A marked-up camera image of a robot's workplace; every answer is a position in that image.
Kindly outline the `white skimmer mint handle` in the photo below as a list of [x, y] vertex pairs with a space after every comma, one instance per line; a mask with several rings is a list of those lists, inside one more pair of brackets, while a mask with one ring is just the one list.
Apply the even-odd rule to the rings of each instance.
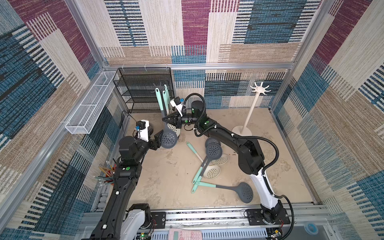
[[167, 97], [167, 104], [170, 105], [171, 102], [171, 96], [169, 93], [169, 88], [166, 84], [164, 84], [165, 92], [166, 92], [166, 97]]

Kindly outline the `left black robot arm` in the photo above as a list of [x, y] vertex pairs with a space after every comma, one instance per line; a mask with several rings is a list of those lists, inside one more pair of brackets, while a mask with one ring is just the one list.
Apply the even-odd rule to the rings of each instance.
[[133, 209], [127, 216], [126, 210], [142, 172], [142, 161], [148, 150], [156, 151], [161, 146], [162, 135], [160, 131], [148, 141], [132, 136], [119, 141], [121, 156], [113, 176], [113, 194], [89, 240], [133, 240], [139, 228], [151, 221], [145, 208]]

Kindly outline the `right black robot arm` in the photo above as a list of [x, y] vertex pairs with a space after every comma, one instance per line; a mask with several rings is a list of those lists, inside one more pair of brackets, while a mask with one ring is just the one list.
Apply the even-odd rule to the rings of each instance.
[[[294, 215], [288, 216], [281, 202], [282, 199], [287, 199], [287, 196], [276, 195], [266, 175], [266, 169], [275, 164], [279, 158], [278, 147], [272, 141], [258, 136], [240, 136], [229, 131], [207, 116], [204, 101], [194, 101], [191, 113], [182, 109], [163, 117], [163, 122], [177, 128], [182, 125], [194, 125], [196, 137], [207, 136], [208, 143], [215, 139], [234, 150], [238, 154], [239, 168], [250, 175], [258, 191], [261, 200], [260, 214], [264, 224], [294, 224]], [[265, 141], [275, 149], [275, 158], [267, 165], [259, 141]]]

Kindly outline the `black mesh shelf rack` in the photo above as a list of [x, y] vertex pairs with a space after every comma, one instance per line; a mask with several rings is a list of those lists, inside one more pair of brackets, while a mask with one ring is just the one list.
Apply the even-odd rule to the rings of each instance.
[[155, 88], [162, 92], [167, 86], [170, 97], [175, 97], [170, 68], [119, 68], [114, 84], [131, 114], [160, 112]]

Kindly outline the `white utensil rack stand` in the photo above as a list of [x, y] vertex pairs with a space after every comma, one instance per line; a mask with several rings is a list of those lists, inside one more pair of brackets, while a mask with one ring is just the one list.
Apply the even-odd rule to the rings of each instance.
[[252, 116], [252, 113], [254, 111], [254, 108], [256, 106], [256, 103], [259, 99], [260, 94], [266, 95], [266, 93], [270, 92], [271, 90], [268, 90], [270, 86], [263, 86], [264, 82], [261, 82], [260, 85], [258, 85], [256, 82], [254, 82], [254, 86], [251, 86], [252, 92], [255, 93], [253, 102], [251, 104], [250, 110], [248, 112], [248, 115], [246, 117], [246, 120], [242, 126], [236, 126], [232, 129], [232, 132], [240, 135], [240, 136], [251, 136], [252, 132], [249, 128], [247, 128], [247, 125], [250, 121], [250, 118]]

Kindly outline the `red pencil cup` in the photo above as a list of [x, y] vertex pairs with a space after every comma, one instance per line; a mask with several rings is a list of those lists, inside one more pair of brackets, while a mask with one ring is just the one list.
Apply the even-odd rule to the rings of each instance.
[[99, 170], [101, 171], [102, 176], [94, 176], [94, 179], [98, 181], [101, 186], [113, 185], [114, 184], [114, 174], [117, 167], [117, 162], [112, 158], [112, 162], [106, 161], [106, 165], [99, 165]]

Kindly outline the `pink calculator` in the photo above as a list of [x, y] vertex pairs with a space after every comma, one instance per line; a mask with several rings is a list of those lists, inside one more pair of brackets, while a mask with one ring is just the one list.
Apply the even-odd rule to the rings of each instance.
[[190, 231], [182, 229], [170, 229], [168, 240], [202, 240], [203, 233], [201, 231]]

